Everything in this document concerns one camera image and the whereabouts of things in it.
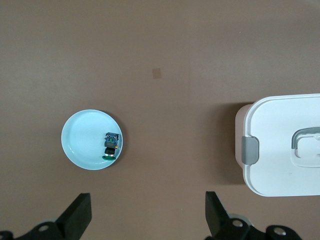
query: gray latch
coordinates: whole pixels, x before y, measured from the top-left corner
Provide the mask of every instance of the gray latch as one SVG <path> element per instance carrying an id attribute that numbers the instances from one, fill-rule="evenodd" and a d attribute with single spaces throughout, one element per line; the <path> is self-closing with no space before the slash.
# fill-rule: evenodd
<path id="1" fill-rule="evenodd" d="M 242 136 L 241 160 L 245 165 L 255 164 L 259 159 L 259 141 L 253 136 Z"/>

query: light blue plate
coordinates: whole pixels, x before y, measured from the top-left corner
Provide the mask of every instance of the light blue plate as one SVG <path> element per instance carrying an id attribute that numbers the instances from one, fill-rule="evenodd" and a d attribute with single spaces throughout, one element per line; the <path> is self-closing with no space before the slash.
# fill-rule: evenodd
<path id="1" fill-rule="evenodd" d="M 115 160 L 104 160 L 106 133 L 119 134 Z M 62 148 L 75 165 L 88 170 L 109 167 L 119 157 L 123 136 L 119 125 L 108 114 L 98 110 L 83 110 L 72 115 L 61 133 Z"/>

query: brown surface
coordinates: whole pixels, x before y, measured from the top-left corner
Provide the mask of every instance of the brown surface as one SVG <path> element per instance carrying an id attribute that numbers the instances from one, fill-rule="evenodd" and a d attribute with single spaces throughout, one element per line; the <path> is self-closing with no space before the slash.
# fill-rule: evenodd
<path id="1" fill-rule="evenodd" d="M 83 240 L 201 240 L 216 191 L 260 230 L 319 239 L 319 196 L 258 196 L 234 158 L 238 109 L 319 93 L 319 62 L 315 0 L 0 1 L 0 229 L 21 235 L 90 192 Z M 122 127 L 109 168 L 64 155 L 84 109 Z"/>

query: white storage box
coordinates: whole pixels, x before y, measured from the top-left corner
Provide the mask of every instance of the white storage box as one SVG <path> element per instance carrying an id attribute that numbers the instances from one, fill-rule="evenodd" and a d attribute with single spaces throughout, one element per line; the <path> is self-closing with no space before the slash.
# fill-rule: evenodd
<path id="1" fill-rule="evenodd" d="M 235 117 L 235 158 L 266 196 L 320 195 L 320 94 L 272 96 Z"/>

